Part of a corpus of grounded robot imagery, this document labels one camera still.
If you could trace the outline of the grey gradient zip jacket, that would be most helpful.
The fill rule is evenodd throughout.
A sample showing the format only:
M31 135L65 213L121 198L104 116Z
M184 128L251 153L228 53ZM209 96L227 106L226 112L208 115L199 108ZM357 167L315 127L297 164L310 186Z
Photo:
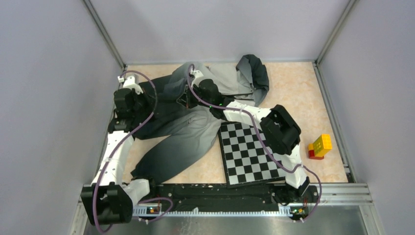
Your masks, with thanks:
M215 142L221 120L206 107L186 108L179 103L185 93L189 65L184 63L170 75L140 84L150 96L158 97L158 103L154 116L134 137L140 140L163 137L163 140L148 150L131 171L134 178L151 177L161 184L201 159ZM225 97L258 106L269 91L266 67L253 54L244 55L235 66L206 66L200 62L194 66Z

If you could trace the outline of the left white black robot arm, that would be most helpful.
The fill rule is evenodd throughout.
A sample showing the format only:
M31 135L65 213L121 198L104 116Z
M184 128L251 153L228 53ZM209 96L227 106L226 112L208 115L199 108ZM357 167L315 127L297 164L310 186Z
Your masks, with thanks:
M148 178L123 181L133 134L154 114L150 97L140 88L122 88L114 92L114 102L104 157L92 183L80 195L88 219L96 227L130 222L140 199L152 202L157 196Z

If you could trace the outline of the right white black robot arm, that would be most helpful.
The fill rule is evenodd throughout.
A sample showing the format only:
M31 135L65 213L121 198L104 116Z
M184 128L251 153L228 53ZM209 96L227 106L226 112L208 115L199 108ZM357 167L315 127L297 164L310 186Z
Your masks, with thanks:
M221 121L219 136L229 185L283 180L284 185L273 194L277 202L307 201L310 170L300 156L301 130L283 106L244 104L221 94L210 79L197 85L183 81L178 103L207 107Z

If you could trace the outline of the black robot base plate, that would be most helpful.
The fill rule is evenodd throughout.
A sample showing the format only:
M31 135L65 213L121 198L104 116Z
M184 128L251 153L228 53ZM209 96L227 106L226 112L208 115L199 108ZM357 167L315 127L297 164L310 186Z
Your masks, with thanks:
M228 188L225 184L163 184L150 190L139 201L148 205L146 214L158 212L276 212L284 206L299 203L316 203L319 194L316 186L309 186L303 194L285 184L257 184Z

